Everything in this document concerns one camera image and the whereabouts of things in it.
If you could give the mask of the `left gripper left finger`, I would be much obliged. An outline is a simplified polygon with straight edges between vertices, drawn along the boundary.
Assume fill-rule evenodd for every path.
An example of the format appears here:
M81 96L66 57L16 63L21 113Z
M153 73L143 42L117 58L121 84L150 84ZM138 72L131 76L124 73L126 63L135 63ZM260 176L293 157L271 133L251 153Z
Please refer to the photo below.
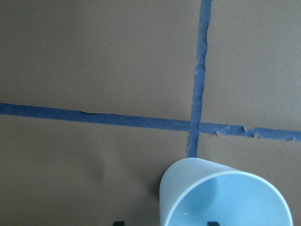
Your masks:
M115 221L113 223L113 226L124 226L125 225L125 222L124 221Z

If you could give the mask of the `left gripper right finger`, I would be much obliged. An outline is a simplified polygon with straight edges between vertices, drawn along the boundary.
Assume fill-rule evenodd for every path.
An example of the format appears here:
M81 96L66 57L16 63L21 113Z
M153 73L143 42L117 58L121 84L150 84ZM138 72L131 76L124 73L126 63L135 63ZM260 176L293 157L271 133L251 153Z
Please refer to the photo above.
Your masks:
M219 226L219 223L216 221L208 221L207 226Z

